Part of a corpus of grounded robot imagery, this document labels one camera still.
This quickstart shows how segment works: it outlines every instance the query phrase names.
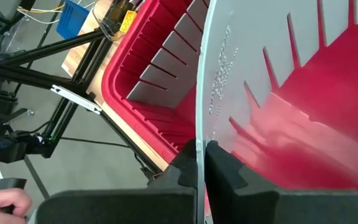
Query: blue container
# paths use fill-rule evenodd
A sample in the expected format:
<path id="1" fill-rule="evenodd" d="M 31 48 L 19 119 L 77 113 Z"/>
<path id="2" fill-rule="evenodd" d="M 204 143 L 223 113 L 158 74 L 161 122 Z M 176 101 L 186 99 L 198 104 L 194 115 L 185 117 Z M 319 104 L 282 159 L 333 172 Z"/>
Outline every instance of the blue container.
<path id="1" fill-rule="evenodd" d="M 56 31 L 64 38 L 76 37 L 89 14 L 89 10 L 66 0 Z"/>

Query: textured plastic surface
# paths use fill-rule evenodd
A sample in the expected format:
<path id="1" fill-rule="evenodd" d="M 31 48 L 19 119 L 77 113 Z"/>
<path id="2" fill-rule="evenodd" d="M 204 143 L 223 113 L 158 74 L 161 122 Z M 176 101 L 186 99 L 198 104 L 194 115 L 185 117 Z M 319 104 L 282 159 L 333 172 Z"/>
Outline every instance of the textured plastic surface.
<path id="1" fill-rule="evenodd" d="M 203 0 L 196 1 L 206 8 Z M 176 26 L 178 21 L 181 18 L 194 20 L 186 12 L 192 2 L 146 1 L 107 66 L 102 81 L 106 103 L 168 162 L 189 139 L 195 138 L 195 86 L 175 108 L 138 103 L 126 97 L 146 69 L 158 70 L 151 61 L 173 31 L 180 34 L 184 29 Z"/>
<path id="2" fill-rule="evenodd" d="M 66 0 L 56 31 L 64 39 L 77 36 L 89 13 L 90 12 L 82 6 L 70 0 Z"/>
<path id="3" fill-rule="evenodd" d="M 178 9 L 161 6 L 177 2 L 182 1 L 145 2 L 102 83 L 106 103 L 168 162 L 194 136 L 195 88 L 175 109 L 136 103 L 125 97 L 175 25 L 175 21 L 169 22 L 169 16 L 157 16 L 158 10 Z M 219 119 L 224 119 L 205 130 L 211 137 L 214 126 L 219 127 L 217 130 L 230 137 L 229 141 L 220 141 L 216 132 L 219 144 L 281 187 L 358 188 L 358 0 L 350 4 L 335 1 L 336 7 L 325 0 L 302 4 L 286 0 L 279 5 L 273 0 L 238 2 L 255 4 L 258 10 L 223 0 L 204 1 L 209 5 L 207 17 L 215 7 L 227 13 L 206 21 L 203 44 L 214 34 L 217 44 L 211 44 L 208 50 L 218 53 L 201 53 L 201 58 L 211 57 L 204 69 L 209 69 L 212 78 L 215 76 L 223 40 L 229 33 L 226 58 L 232 58 L 238 50 L 226 87 L 235 83 L 238 88 L 230 88 L 232 93 L 225 89 L 224 97 L 231 102 L 222 104 L 220 110 L 233 113 L 242 108 L 237 116 L 221 116 L 221 111 Z M 275 14 L 274 10 L 284 11 Z M 228 29 L 230 19 L 240 12 L 241 16 L 249 16 L 239 20 L 242 30 Z M 260 36 L 274 34 L 271 30 L 277 30 L 278 35 Z M 244 32 L 241 38 L 234 38 L 240 31 Z M 246 55 L 255 57 L 239 60 Z M 248 69 L 239 69 L 238 64 Z M 208 118 L 211 92 L 209 89 L 198 98 L 205 100 L 201 109 L 207 115 L 200 116 L 204 122 L 212 121 Z M 217 108 L 214 105 L 213 119 Z M 199 139 L 208 140 L 208 136 Z"/>
<path id="4" fill-rule="evenodd" d="M 358 2 L 350 3 L 211 1 L 198 72 L 198 139 L 217 140 L 281 187 L 358 188 Z M 266 71 L 271 93 L 255 82 Z"/>
<path id="5" fill-rule="evenodd" d="M 193 0 L 127 99 L 176 108 L 195 86 L 207 7 Z"/>

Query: gray floor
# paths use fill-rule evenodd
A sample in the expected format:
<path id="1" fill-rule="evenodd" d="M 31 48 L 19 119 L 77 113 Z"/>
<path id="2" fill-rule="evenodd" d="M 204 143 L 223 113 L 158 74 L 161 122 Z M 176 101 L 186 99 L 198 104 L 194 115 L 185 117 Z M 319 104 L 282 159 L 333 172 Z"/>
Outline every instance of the gray floor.
<path id="1" fill-rule="evenodd" d="M 59 0 L 41 1 L 35 3 L 37 9 L 53 9 Z M 82 1 L 85 6 L 91 1 Z M 52 13 L 34 14 L 41 21 L 49 21 Z M 53 25 L 44 45 L 62 38 L 55 32 Z M 35 21 L 23 21 L 8 52 L 29 50 L 37 46 L 47 25 Z M 32 69 L 52 75 L 67 77 L 61 64 L 67 52 L 53 55 L 35 61 Z M 16 84 L 7 85 L 13 90 Z M 35 115 L 22 115 L 11 122 L 14 129 L 33 130 L 48 121 L 55 109 L 59 97 L 48 90 L 41 90 L 31 86 L 23 86 L 18 94 L 19 106 L 35 111 Z M 124 144 L 120 137 L 98 115 L 78 108 L 64 136 L 85 138 L 96 141 L 118 142 Z M 133 152 L 128 148 L 73 142 L 61 140 L 50 159 L 41 156 L 30 156 L 36 171 L 44 182 L 48 192 L 52 195 L 64 190 L 73 189 L 132 189 L 146 186 L 147 179 L 140 171 L 140 165 L 134 159 Z M 4 177 L 20 177 L 28 179 L 26 191 L 31 194 L 36 208 L 44 199 L 23 161 L 13 164 L 0 164 Z"/>

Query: white plastic divider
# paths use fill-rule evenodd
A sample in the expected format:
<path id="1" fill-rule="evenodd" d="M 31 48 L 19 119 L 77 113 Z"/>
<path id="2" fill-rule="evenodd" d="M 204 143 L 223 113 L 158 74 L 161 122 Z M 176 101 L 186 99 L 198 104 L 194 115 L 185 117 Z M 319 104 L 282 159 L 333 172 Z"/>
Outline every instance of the white plastic divider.
<path id="1" fill-rule="evenodd" d="M 354 4 L 358 23 L 358 0 Z M 245 86 L 264 105 L 272 90 L 267 64 L 281 86 L 294 69 L 294 59 L 304 66 L 318 51 L 319 5 L 325 44 L 330 45 L 348 27 L 348 0 L 211 0 L 197 77 L 196 135 L 201 147 L 215 139 L 232 150 L 237 133 L 229 119 L 243 128 L 248 123 Z"/>
<path id="2" fill-rule="evenodd" d="M 196 84 L 207 7 L 194 0 L 147 66 L 127 99 L 176 108 Z"/>

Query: yellow component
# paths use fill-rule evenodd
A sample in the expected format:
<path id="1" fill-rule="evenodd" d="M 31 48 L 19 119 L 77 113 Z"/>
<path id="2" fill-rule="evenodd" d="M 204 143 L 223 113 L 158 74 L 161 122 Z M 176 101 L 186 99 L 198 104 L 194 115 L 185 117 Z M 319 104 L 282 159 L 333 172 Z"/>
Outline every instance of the yellow component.
<path id="1" fill-rule="evenodd" d="M 48 11 L 59 10 L 59 9 L 61 9 L 61 8 L 63 8 L 63 7 L 65 7 L 65 5 L 64 5 L 64 4 L 62 4 L 61 6 L 56 7 L 55 9 L 46 9 L 46 10 L 45 10 L 46 12 L 42 12 L 42 11 L 33 11 L 33 10 L 28 11 L 28 10 L 26 10 L 26 9 L 23 9 L 22 7 L 19 7 L 19 10 L 22 10 L 22 11 L 27 11 L 27 12 L 32 12 L 32 13 L 47 13 Z"/>
<path id="2" fill-rule="evenodd" d="M 129 28 L 132 25 L 132 22 L 135 20 L 136 15 L 137 15 L 136 12 L 128 10 L 127 13 L 125 14 L 125 18 L 119 30 L 124 33 L 128 32 Z"/>

